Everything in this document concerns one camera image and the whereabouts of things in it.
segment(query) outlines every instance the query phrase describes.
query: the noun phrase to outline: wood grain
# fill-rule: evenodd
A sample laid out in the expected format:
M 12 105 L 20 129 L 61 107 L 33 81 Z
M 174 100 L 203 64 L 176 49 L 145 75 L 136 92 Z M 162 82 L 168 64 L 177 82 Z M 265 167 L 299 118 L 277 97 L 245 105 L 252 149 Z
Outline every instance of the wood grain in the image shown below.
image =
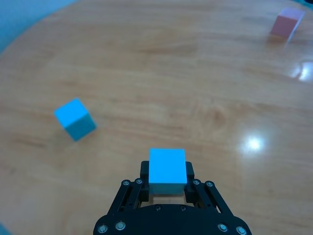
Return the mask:
M 254 235 L 313 220 L 313 13 L 269 36 L 287 0 L 85 0 L 0 56 L 0 221 L 90 235 L 149 148 L 184 148 Z M 74 97 L 98 129 L 73 142 Z

